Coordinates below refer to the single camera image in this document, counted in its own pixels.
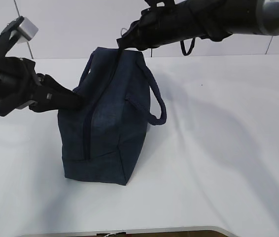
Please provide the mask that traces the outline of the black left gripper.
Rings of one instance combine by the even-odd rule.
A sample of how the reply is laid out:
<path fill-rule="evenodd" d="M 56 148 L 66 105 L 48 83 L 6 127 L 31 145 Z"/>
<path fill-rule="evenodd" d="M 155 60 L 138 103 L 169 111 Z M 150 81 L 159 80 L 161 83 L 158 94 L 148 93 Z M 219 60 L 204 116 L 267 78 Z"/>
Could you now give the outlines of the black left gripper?
<path fill-rule="evenodd" d="M 33 112 L 43 113 L 52 110 L 76 111 L 82 105 L 82 96 L 63 87 L 50 75 L 36 75 L 34 61 L 0 57 L 0 116 L 27 106 Z"/>

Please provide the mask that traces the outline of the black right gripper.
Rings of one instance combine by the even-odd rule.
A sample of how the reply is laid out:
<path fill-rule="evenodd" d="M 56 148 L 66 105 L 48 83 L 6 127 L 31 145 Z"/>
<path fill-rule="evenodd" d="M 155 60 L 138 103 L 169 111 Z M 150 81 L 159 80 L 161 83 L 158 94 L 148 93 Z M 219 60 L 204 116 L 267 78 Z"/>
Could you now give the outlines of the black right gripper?
<path fill-rule="evenodd" d="M 188 7 L 157 7 L 144 10 L 117 44 L 121 49 L 144 51 L 203 35 L 204 30 Z"/>

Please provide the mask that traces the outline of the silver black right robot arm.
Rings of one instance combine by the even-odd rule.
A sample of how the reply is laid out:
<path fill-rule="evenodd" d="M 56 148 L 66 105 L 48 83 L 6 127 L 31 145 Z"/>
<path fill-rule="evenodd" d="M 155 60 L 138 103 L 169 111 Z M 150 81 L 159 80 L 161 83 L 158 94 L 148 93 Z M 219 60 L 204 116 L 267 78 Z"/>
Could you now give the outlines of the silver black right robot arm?
<path fill-rule="evenodd" d="M 144 51 L 179 42 L 184 56 L 197 38 L 221 42 L 234 35 L 279 36 L 279 0 L 148 0 L 149 8 L 117 39 Z"/>

